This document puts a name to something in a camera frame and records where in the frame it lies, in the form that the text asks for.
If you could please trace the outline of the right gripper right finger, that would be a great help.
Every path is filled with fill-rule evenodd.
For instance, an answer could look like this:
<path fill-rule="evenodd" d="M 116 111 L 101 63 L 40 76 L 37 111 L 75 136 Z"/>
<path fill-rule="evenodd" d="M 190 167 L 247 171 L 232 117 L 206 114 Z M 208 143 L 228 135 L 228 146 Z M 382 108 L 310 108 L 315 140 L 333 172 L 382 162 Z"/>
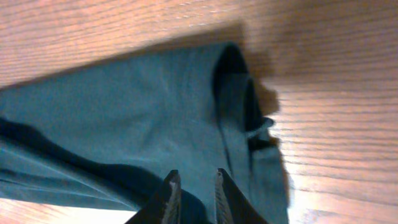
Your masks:
<path fill-rule="evenodd" d="M 217 224 L 268 224 L 222 168 L 216 173 L 215 214 Z"/>

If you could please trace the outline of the black polo shirt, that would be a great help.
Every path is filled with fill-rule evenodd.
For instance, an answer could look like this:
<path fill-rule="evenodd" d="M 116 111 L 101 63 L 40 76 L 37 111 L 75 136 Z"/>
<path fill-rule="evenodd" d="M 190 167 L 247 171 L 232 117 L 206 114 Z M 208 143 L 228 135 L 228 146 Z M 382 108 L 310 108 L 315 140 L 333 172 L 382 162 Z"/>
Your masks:
<path fill-rule="evenodd" d="M 139 210 L 171 170 L 182 223 L 214 223 L 224 169 L 255 211 L 287 223 L 279 150 L 232 43 L 113 60 L 1 91 L 1 197 Z"/>

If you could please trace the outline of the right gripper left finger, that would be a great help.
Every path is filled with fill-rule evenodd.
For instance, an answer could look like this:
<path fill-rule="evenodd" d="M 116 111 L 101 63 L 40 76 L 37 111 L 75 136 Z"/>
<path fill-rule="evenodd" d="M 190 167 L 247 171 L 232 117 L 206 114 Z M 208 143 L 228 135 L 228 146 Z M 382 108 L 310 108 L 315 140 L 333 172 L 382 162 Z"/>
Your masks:
<path fill-rule="evenodd" d="M 147 205 L 125 224 L 179 224 L 181 196 L 180 175 L 171 170 Z"/>

